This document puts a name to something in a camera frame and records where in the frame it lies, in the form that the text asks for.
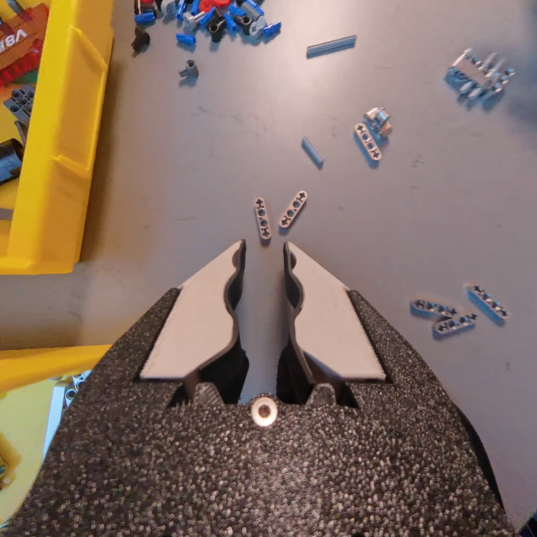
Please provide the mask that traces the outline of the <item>grey desk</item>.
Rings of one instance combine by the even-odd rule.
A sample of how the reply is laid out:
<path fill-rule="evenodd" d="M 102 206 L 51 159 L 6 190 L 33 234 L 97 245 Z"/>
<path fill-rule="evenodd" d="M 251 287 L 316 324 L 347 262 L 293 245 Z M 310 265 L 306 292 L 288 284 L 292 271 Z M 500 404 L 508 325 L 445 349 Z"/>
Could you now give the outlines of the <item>grey desk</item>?
<path fill-rule="evenodd" d="M 237 239 L 237 309 L 250 360 L 243 398 L 275 388 L 285 343 L 289 240 L 359 291 L 421 354 L 486 446 L 514 525 L 536 510 L 536 1 L 265 1 L 264 43 L 149 29 L 132 56 L 132 2 L 114 6 L 114 47 L 80 264 L 1 276 L 1 348 L 111 344 L 170 287 Z M 307 47 L 357 36 L 353 48 Z M 466 49 L 497 52 L 514 77 L 467 101 L 445 80 Z M 195 60 L 199 77 L 179 85 Z M 390 114 L 387 139 L 364 119 Z M 365 123 L 382 158 L 354 135 Z M 306 137 L 322 168 L 301 147 Z M 297 192 L 308 198 L 279 228 Z M 254 212 L 265 200 L 272 238 Z M 468 298 L 488 291 L 505 325 Z M 475 313 L 432 335 L 425 299 Z"/>

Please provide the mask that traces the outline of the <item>grey brick beam assembly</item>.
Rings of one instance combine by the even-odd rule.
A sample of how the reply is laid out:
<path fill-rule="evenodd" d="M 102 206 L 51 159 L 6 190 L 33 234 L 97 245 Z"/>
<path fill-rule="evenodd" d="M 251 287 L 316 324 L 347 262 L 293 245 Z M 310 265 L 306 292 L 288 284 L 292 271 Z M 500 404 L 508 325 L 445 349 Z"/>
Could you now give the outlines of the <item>grey brick beam assembly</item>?
<path fill-rule="evenodd" d="M 514 77 L 514 68 L 504 68 L 504 63 L 505 58 L 497 52 L 478 58 L 468 48 L 447 68 L 445 80 L 458 91 L 459 97 L 467 101 L 485 100 L 502 93 Z"/>

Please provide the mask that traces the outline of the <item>small yellow parts bin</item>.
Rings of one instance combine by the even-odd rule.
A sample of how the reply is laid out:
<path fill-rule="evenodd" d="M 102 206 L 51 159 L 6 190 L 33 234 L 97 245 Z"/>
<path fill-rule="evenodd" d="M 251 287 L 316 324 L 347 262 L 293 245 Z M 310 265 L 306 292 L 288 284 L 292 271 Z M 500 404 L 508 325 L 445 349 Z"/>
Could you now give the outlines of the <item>small yellow parts bin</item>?
<path fill-rule="evenodd" d="M 50 1 L 18 180 L 1 187 L 1 274 L 79 261 L 113 45 L 113 1 Z"/>

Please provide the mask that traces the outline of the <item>thin grey axle rod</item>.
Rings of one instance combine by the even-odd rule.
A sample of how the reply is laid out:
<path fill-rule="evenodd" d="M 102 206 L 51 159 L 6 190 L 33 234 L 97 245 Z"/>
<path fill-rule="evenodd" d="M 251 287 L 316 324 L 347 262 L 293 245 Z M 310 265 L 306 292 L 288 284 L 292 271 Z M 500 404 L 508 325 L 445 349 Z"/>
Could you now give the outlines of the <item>thin grey axle rod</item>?
<path fill-rule="evenodd" d="M 331 54 L 336 51 L 353 48 L 356 44 L 357 36 L 340 37 L 338 39 L 326 41 L 319 44 L 313 44 L 307 47 L 306 58 L 318 57 Z"/>

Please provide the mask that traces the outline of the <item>short blue axle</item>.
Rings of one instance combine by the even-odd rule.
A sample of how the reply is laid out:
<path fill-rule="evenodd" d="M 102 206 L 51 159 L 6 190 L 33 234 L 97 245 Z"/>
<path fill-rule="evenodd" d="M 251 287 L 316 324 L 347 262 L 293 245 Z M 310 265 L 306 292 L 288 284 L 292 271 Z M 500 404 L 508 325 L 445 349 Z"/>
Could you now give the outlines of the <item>short blue axle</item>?
<path fill-rule="evenodd" d="M 301 147 L 307 153 L 312 162 L 314 162 L 316 167 L 319 169 L 322 168 L 322 166 L 324 165 L 323 157 L 306 137 L 302 138 Z"/>

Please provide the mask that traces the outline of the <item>short grey holed beam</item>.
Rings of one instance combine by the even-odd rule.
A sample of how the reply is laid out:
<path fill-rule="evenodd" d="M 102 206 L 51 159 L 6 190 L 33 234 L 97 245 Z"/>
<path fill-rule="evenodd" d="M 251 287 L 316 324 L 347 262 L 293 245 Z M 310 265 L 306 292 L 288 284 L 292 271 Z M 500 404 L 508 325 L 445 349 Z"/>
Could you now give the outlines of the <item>short grey holed beam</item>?
<path fill-rule="evenodd" d="M 354 126 L 354 135 L 371 161 L 378 162 L 381 160 L 382 152 L 380 151 L 374 136 L 365 123 L 357 123 Z"/>
<path fill-rule="evenodd" d="M 443 317 L 432 326 L 432 335 L 436 339 L 445 339 L 459 333 L 471 331 L 475 328 L 479 316 L 475 313 Z"/>
<path fill-rule="evenodd" d="M 264 198 L 257 197 L 255 199 L 254 212 L 256 215 L 260 241 L 262 244 L 268 244 L 272 238 L 272 232 Z"/>
<path fill-rule="evenodd" d="M 420 298 L 410 300 L 409 309 L 412 314 L 432 319 L 450 319 L 459 314 L 458 310 L 452 306 Z"/>
<path fill-rule="evenodd" d="M 297 192 L 295 197 L 292 199 L 289 206 L 284 211 L 282 217 L 279 221 L 279 228 L 282 230 L 287 230 L 296 217 L 298 216 L 299 212 L 302 210 L 303 206 L 305 205 L 308 198 L 308 193 L 304 190 L 301 190 Z"/>

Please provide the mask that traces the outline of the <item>large yellow parts bin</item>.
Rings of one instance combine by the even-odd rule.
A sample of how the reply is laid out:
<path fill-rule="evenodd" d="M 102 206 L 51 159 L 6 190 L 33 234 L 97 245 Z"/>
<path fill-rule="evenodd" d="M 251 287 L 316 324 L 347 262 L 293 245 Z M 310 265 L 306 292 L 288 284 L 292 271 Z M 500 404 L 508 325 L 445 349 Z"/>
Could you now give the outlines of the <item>large yellow parts bin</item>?
<path fill-rule="evenodd" d="M 73 376 L 111 345 L 1 351 L 1 523 L 21 506 L 66 409 Z"/>

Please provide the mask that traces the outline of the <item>pile of blue brick pieces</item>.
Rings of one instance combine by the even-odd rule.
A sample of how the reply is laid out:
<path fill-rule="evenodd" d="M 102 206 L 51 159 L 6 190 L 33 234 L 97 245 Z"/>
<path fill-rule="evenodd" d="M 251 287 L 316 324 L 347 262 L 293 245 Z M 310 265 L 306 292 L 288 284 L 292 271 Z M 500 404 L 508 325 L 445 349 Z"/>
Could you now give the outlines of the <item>pile of blue brick pieces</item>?
<path fill-rule="evenodd" d="M 134 1 L 134 23 L 147 31 L 158 19 L 175 20 L 183 30 L 179 45 L 194 48 L 196 32 L 204 30 L 219 43 L 225 33 L 239 32 L 252 39 L 271 40 L 281 31 L 281 22 L 268 23 L 258 1 Z"/>

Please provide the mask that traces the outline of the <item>long grey holed beam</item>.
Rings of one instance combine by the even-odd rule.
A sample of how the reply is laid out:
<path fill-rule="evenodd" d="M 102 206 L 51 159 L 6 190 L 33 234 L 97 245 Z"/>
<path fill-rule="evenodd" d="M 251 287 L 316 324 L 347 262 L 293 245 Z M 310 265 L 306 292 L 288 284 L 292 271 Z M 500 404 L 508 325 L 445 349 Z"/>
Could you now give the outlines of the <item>long grey holed beam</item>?
<path fill-rule="evenodd" d="M 505 325 L 511 314 L 488 291 L 475 284 L 466 284 L 465 291 L 468 298 L 482 313 L 496 324 Z"/>

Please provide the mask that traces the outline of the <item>heap of black red parts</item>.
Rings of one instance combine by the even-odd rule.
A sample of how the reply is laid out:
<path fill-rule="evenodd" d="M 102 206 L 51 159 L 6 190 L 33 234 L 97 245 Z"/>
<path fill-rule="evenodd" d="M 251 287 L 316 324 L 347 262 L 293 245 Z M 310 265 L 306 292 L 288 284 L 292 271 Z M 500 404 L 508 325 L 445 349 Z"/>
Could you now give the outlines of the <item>heap of black red parts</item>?
<path fill-rule="evenodd" d="M 1 184 L 18 179 L 29 133 L 37 82 L 24 78 L 36 75 L 43 55 L 50 9 L 44 2 L 24 8 L 7 1 L 14 12 L 1 18 L 1 103 L 14 116 L 19 138 L 1 141 Z"/>

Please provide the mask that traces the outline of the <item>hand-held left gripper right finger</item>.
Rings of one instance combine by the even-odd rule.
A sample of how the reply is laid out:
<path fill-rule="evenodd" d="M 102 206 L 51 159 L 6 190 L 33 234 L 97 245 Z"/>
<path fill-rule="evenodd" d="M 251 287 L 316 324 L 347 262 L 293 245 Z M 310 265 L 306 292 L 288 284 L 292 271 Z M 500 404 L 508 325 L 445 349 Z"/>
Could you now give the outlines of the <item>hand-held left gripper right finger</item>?
<path fill-rule="evenodd" d="M 310 395 L 328 384 L 385 383 L 383 367 L 351 290 L 292 242 L 283 247 L 287 344 L 280 354 L 280 395 Z"/>

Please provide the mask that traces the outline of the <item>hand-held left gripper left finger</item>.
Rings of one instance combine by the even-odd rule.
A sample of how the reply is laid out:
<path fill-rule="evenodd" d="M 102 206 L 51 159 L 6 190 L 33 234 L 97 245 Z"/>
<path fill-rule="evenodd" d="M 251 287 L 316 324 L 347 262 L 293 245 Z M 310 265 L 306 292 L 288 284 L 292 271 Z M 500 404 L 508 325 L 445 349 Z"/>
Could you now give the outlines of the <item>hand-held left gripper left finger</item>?
<path fill-rule="evenodd" d="M 178 287 L 139 373 L 141 380 L 178 380 L 193 395 L 201 371 L 239 339 L 235 313 L 242 296 L 246 242 L 238 240 Z"/>

